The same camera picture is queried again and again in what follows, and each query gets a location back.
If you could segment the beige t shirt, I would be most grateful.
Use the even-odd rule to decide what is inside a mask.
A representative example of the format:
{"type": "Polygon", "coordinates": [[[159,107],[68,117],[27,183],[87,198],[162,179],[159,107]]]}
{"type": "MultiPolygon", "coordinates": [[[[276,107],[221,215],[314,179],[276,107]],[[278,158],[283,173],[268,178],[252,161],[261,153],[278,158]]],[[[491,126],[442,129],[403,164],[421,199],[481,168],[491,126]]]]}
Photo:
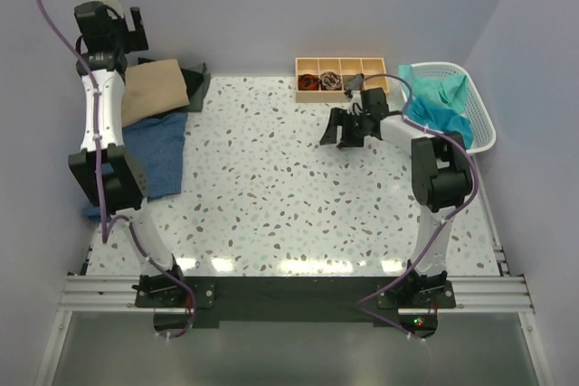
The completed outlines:
{"type": "Polygon", "coordinates": [[[177,60],[163,60],[128,67],[121,103],[122,126],[184,107],[189,98],[177,60]]]}

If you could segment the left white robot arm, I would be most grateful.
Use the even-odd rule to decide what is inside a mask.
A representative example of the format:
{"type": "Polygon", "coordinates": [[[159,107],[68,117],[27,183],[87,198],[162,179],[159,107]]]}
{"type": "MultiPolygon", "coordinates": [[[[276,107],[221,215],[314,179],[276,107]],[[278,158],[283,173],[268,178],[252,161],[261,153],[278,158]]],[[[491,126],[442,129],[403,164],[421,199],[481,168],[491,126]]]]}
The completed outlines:
{"type": "Polygon", "coordinates": [[[141,267],[136,291],[157,296],[166,306],[179,306],[187,284],[151,219],[147,176],[122,134],[126,55],[147,49],[144,29],[130,31],[126,19],[101,1],[76,6],[74,17],[86,46],[76,64],[85,91],[86,123],[81,149],[69,156],[68,165],[99,209],[102,240],[108,240],[116,223],[126,231],[141,267]]]}

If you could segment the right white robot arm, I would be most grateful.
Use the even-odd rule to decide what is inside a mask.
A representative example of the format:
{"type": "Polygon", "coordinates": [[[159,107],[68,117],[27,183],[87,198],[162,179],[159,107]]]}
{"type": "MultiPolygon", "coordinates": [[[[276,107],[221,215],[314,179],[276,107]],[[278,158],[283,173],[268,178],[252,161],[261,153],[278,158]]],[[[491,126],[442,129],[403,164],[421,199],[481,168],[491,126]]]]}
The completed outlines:
{"type": "Polygon", "coordinates": [[[332,108],[319,143],[354,148],[368,137],[399,146],[411,158],[411,187],[421,216],[414,252],[394,282],[406,281],[405,301],[422,307],[435,296],[431,280],[447,274],[451,227],[474,200],[478,176],[460,133],[444,134],[412,121],[405,109],[389,109],[381,88],[363,90],[348,108],[332,108]]]}

